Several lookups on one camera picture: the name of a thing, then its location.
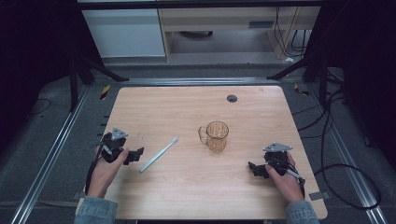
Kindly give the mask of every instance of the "person's left hand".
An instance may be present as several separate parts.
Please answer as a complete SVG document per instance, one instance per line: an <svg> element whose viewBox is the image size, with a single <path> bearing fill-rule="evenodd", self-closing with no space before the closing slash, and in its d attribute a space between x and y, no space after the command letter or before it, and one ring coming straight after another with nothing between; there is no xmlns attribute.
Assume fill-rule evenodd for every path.
<svg viewBox="0 0 396 224"><path fill-rule="evenodd" d="M113 182L117 171L128 157L128 152L129 149L125 148L120 153L119 157L111 163L108 163L103 158L96 163L87 196L105 198L107 188L110 186L111 182Z"/></svg>

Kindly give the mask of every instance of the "forearm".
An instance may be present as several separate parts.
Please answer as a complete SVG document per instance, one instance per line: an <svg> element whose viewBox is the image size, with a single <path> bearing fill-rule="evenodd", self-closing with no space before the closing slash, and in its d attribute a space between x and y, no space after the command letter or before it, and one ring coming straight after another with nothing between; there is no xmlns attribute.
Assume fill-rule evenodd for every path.
<svg viewBox="0 0 396 224"><path fill-rule="evenodd" d="M114 223L118 205L109 200L86 196L78 209L75 224Z"/></svg>
<svg viewBox="0 0 396 224"><path fill-rule="evenodd" d="M317 215L307 201L299 201L289 204L286 208L288 224L319 224Z"/></svg>

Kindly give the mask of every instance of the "human hand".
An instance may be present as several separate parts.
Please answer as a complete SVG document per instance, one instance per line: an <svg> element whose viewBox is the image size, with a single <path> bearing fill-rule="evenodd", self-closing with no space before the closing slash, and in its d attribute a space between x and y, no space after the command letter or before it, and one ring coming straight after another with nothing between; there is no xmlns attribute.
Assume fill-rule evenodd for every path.
<svg viewBox="0 0 396 224"><path fill-rule="evenodd" d="M295 161L289 152L288 160L289 163L295 167ZM288 203L294 203L304 200L304 196L301 193L300 185L296 177L290 175L289 173L279 175L277 171L270 165L265 165L265 169L274 180L277 189L280 191L280 193L283 195Z"/></svg>
<svg viewBox="0 0 396 224"><path fill-rule="evenodd" d="M107 188L113 182L117 171L128 157L128 152L129 148L125 148L117 159L111 163L108 163L103 158L96 163L87 196L105 198Z"/></svg>

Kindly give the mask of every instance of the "gray carpet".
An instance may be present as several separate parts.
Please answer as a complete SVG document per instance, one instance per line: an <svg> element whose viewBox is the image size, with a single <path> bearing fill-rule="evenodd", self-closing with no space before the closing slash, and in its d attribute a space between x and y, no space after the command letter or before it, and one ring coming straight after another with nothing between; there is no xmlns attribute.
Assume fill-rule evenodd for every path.
<svg viewBox="0 0 396 224"><path fill-rule="evenodd" d="M229 65L188 65L188 66L133 66L110 67L117 74L125 77L266 77L282 70L283 64L229 64ZM301 75L304 69L284 77L276 83L282 87L288 100L292 113L317 105L306 84L302 82ZM85 176L92 160L93 150L99 142L98 134L103 133L106 123L105 116L117 97L117 92L125 85L115 83L113 80L95 72L96 81L89 87L85 101L71 133L64 143L63 150L53 167L48 181L38 198L42 201L76 202L72 197L75 192L80 192L85 184ZM293 83L298 83L300 90L310 91L311 95L302 95L295 91ZM105 100L100 100L103 87L111 84L110 91ZM311 84L316 89L318 83ZM0 223L8 223L23 199L27 190L35 180L35 176L44 159L50 151L58 132L68 116L70 106L70 93L68 78L63 78L47 85L39 98L50 100L50 106L42 113L30 116L20 132L8 147L7 155L0 159ZM33 112L46 109L48 101L37 101ZM318 107L296 114L294 120L298 128L311 123L320 115ZM375 181L383 195L380 207L389 223L396 222L394 209L396 208L395 171L389 166L386 158L378 148L364 145L364 138L353 115L350 113L343 100L338 100L332 105L333 127L342 135L349 152L359 167ZM306 138L320 135L324 120L317 125L301 131L303 143L311 162L313 170L320 167L320 138ZM334 144L329 135L325 138L325 164L341 162ZM344 169L334 169L327 173L332 187L346 197L349 201L359 204L359 196L352 186ZM317 176L319 187L322 191L329 191L321 175ZM329 215L321 223L372 223L365 211L357 210L346 205L334 195L325 201ZM64 208L38 204L27 223L72 223L75 208ZM274 223L285 223L283 220L273 220Z"/></svg>

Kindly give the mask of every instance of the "white panel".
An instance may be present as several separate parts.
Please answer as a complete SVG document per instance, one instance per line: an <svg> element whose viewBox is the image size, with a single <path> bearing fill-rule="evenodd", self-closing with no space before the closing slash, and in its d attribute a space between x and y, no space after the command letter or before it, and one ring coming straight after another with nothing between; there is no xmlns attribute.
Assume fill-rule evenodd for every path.
<svg viewBox="0 0 396 224"><path fill-rule="evenodd" d="M157 9L84 10L83 15L102 58L164 56Z"/></svg>

